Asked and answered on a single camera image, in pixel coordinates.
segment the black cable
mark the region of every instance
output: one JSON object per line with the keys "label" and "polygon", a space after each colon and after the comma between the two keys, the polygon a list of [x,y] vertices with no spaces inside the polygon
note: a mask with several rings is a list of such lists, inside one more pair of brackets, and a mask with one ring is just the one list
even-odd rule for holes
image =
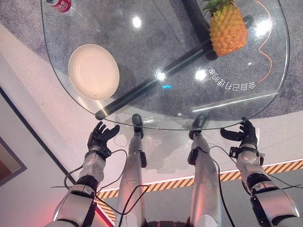
{"label": "black cable", "polygon": [[224,197],[223,197],[223,193],[222,193],[221,180],[220,180],[220,166],[219,166],[219,164],[218,164],[214,159],[213,159],[213,161],[214,161],[214,162],[217,164],[217,166],[218,166],[218,179],[219,179],[219,189],[220,189],[221,200],[222,200],[222,203],[223,203],[225,212],[226,212],[226,214],[227,214],[227,216],[228,216],[228,219],[229,219],[229,221],[231,222],[232,227],[235,227],[235,224],[233,223],[233,220],[232,220],[232,218],[231,218],[231,216],[230,216],[230,214],[229,214],[229,212],[228,212],[228,210],[227,210],[227,207],[226,207],[226,204],[225,204],[225,201],[224,201]]}
{"label": "black cable", "polygon": [[244,185],[244,182],[243,181],[241,181],[242,182],[242,186],[243,186],[243,188],[244,188],[244,191],[249,195],[249,196],[251,196],[251,194],[250,194],[250,192],[247,190],[247,188],[245,187],[245,185]]}
{"label": "black cable", "polygon": [[122,173],[120,174],[120,176],[118,177],[118,179],[116,179],[116,180],[113,181],[112,183],[109,183],[109,184],[107,184],[107,185],[101,187],[101,188],[97,191],[97,193],[99,193],[103,188],[108,187],[108,186],[112,185],[113,183],[116,183],[116,182],[122,177],[122,174],[123,174],[123,172],[124,172],[124,170],[125,170],[126,163],[127,163],[127,152],[126,152],[125,150],[123,150],[123,149],[119,149],[119,150],[115,150],[114,152],[112,152],[112,154],[114,154],[114,153],[116,153],[116,152],[118,152],[118,151],[124,151],[124,153],[125,153],[125,155],[126,155],[126,160],[125,160],[125,164],[124,164]]}
{"label": "black cable", "polygon": [[[128,214],[129,212],[131,212],[131,210],[135,207],[135,205],[137,204],[137,202],[139,201],[139,199],[146,193],[147,189],[140,195],[140,197],[137,199],[137,201],[133,204],[133,206],[124,214]],[[109,205],[108,203],[106,203],[104,200],[100,199],[97,195],[96,195],[97,200],[99,200],[101,203],[107,205],[110,209],[112,209],[114,212],[116,212],[117,214],[122,215],[121,212],[117,211],[115,208],[113,208],[111,205]]]}
{"label": "black cable", "polygon": [[135,205],[136,205],[136,203],[139,201],[139,199],[147,192],[147,190],[148,190],[148,188],[149,188],[149,185],[140,184],[140,185],[138,185],[138,186],[136,186],[136,187],[134,188],[134,190],[132,191],[132,193],[131,193],[130,196],[128,197],[128,199],[127,199],[127,201],[126,201],[126,204],[125,204],[125,206],[124,206],[124,208],[123,208],[123,211],[122,211],[122,214],[121,214],[121,218],[120,218],[118,227],[121,227],[121,225],[122,225],[122,220],[123,220],[123,216],[127,214],[127,213],[125,213],[125,210],[126,210],[126,208],[127,208],[127,205],[128,205],[128,203],[129,203],[129,201],[131,200],[131,198],[132,198],[134,192],[135,192],[136,189],[139,188],[139,187],[146,187],[146,189],[145,189],[144,192],[140,195],[140,197],[137,199],[137,201],[134,203],[134,205],[129,209],[129,211],[128,211],[127,213],[129,213],[129,212],[135,207]]}
{"label": "black cable", "polygon": [[[232,157],[229,156],[229,154],[226,152],[226,150],[224,150],[224,148],[222,148],[220,146],[212,146],[211,148],[220,148],[220,149],[222,149],[225,152],[225,154],[227,154],[227,156],[234,162],[234,164],[236,164],[236,162],[232,159]],[[282,183],[288,185],[289,187],[287,187],[287,188],[302,188],[303,189],[303,187],[298,187],[297,185],[288,184],[288,183],[282,181],[281,179],[279,179],[278,177],[275,177],[275,176],[270,175],[270,174],[268,174],[268,175],[271,176],[271,177],[273,177],[273,178],[275,178],[275,179],[277,179],[277,180],[279,180],[279,181],[281,181]]]}
{"label": "black cable", "polygon": [[103,201],[102,199],[100,199],[100,198],[97,196],[97,194],[95,194],[95,197],[96,197],[96,199],[99,200],[101,203],[107,205],[107,206],[108,206],[110,209],[112,209],[114,212],[116,212],[117,214],[122,215],[121,212],[117,211],[115,208],[113,208],[113,207],[112,207],[111,205],[109,205],[107,202],[105,202],[105,201]]}
{"label": "black cable", "polygon": [[65,176],[64,181],[63,181],[63,184],[64,184],[64,186],[66,187],[67,190],[69,190],[69,188],[70,188],[70,187],[67,186],[67,184],[66,184],[67,178],[69,177],[69,175],[71,175],[72,173],[74,173],[74,172],[76,172],[76,171],[78,171],[78,170],[80,170],[80,169],[82,169],[82,166],[79,166],[78,168],[76,168],[76,169],[70,171],[70,172]]}
{"label": "black cable", "polygon": [[50,187],[50,188],[66,188],[65,186],[53,186],[53,187]]}
{"label": "black cable", "polygon": [[302,184],[298,184],[298,185],[294,185],[294,186],[290,186],[290,187],[286,187],[286,188],[281,188],[281,189],[284,190],[284,189],[288,189],[288,188],[295,188],[295,187],[300,186],[300,185],[302,185]]}
{"label": "black cable", "polygon": [[275,179],[277,179],[277,180],[279,180],[279,181],[281,181],[282,183],[284,183],[284,184],[286,184],[286,185],[288,185],[288,186],[290,186],[292,188],[303,188],[303,187],[298,187],[298,186],[295,186],[295,185],[288,184],[288,183],[282,181],[281,179],[277,178],[276,176],[273,176],[273,175],[270,175],[270,176],[273,177],[273,178],[275,178]]}
{"label": "black cable", "polygon": [[236,162],[232,159],[232,157],[229,156],[229,154],[226,152],[226,150],[224,150],[223,148],[221,148],[220,146],[212,146],[211,148],[220,148],[221,150],[223,150],[225,152],[225,154],[227,154],[227,156],[231,159],[231,161],[234,162],[234,164],[236,164]]}

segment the blue light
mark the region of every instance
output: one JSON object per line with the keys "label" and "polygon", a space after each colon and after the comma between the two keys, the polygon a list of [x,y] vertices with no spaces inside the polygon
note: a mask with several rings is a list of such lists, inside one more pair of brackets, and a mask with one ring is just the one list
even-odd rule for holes
{"label": "blue light", "polygon": [[163,89],[172,89],[172,86],[171,85],[163,85],[162,88]]}

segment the hazard stripe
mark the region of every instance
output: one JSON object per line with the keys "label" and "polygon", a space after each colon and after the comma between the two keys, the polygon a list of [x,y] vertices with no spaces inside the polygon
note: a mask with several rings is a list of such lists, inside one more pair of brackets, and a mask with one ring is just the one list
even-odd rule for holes
{"label": "hazard stripe", "polygon": [[[280,164],[268,165],[268,166],[264,166],[263,168],[267,174],[275,174],[275,173],[288,172],[297,169],[303,169],[303,159],[284,162]],[[220,181],[233,181],[237,179],[241,179],[241,174],[239,170],[234,170],[220,174]],[[147,183],[147,185],[150,186],[147,192],[155,192],[155,191],[174,189],[180,187],[190,187],[193,186],[193,184],[194,184],[193,177],[186,177],[178,180],[162,181],[159,183]],[[99,198],[101,199],[117,197],[118,195],[119,195],[118,189],[103,191],[98,194]],[[101,205],[101,208],[104,210],[104,212],[107,213],[109,218],[114,222],[115,213],[112,211],[112,209],[100,201],[96,201],[96,202]]]}

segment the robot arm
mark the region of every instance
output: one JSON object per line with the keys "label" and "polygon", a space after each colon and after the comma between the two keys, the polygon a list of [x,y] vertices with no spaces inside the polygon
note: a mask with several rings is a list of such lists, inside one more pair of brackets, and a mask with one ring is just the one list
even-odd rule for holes
{"label": "robot arm", "polygon": [[303,226],[303,219],[294,201],[278,187],[262,168],[263,155],[257,150],[258,139],[250,121],[243,119],[240,129],[232,132],[221,129],[221,135],[229,140],[241,141],[240,146],[231,147],[230,157],[237,159],[245,190],[251,195],[250,202],[262,227]]}
{"label": "robot arm", "polygon": [[[100,182],[103,180],[103,170],[106,158],[111,155],[107,148],[107,141],[119,132],[119,126],[106,129],[102,122],[95,127],[89,136],[89,151],[85,155],[83,170],[79,179],[73,185],[58,204],[53,222],[46,227],[90,227],[95,216],[97,203],[94,202],[95,193]],[[111,224],[104,220],[101,227]]]}

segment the white floor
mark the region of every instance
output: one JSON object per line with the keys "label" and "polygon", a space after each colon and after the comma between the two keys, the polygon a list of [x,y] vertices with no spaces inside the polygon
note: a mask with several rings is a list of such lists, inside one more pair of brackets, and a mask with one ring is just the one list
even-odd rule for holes
{"label": "white floor", "polygon": [[[45,62],[17,40],[0,24],[0,85],[26,120],[71,171],[82,164],[88,135],[96,125],[95,117],[80,107],[65,92],[49,62]],[[265,164],[303,158],[303,112],[252,120],[260,128],[259,151]],[[130,126],[121,126],[119,135],[109,141],[111,150],[127,149],[132,137]],[[148,166],[143,181],[154,182],[194,174],[187,164],[191,141],[186,131],[144,130],[143,147]],[[229,151],[238,143],[221,138],[219,130],[204,132],[210,145]],[[234,163],[218,148],[212,151],[222,171],[235,169]],[[119,176],[124,154],[107,160],[104,184]]]}

